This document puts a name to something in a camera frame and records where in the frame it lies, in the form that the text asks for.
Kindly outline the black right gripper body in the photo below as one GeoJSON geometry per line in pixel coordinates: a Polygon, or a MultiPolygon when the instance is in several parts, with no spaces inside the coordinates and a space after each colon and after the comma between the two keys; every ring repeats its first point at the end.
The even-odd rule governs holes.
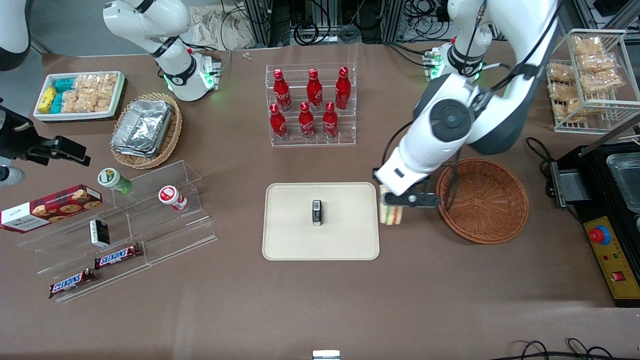
{"type": "Polygon", "coordinates": [[[10,160],[21,157],[39,143],[34,123],[25,116],[0,107],[0,156],[10,160]]]}

